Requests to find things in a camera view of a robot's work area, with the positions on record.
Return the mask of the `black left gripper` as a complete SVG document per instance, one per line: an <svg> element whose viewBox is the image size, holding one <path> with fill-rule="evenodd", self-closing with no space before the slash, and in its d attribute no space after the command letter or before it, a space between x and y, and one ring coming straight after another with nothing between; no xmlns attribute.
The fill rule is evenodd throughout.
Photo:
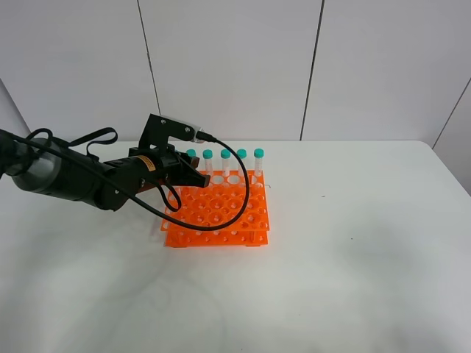
<svg viewBox="0 0 471 353"><path fill-rule="evenodd" d="M176 151L173 146L160 154L158 149L129 149L130 166L127 167L127 190L148 190L154 184L170 184L173 187L206 188L210 176L200 173L200 159L185 152Z"/></svg>

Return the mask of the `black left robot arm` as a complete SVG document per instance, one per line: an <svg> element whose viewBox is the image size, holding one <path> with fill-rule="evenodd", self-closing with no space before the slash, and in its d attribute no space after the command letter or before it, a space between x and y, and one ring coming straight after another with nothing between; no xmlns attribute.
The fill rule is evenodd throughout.
<svg viewBox="0 0 471 353"><path fill-rule="evenodd" d="M131 196L167 187L206 188L210 178L197 171L199 158L176 151L168 145L129 150L128 157L100 162L90 153L71 149L70 143L53 137L31 134L29 146L1 131L1 174L12 178L24 191L84 202L100 210L116 211Z"/></svg>

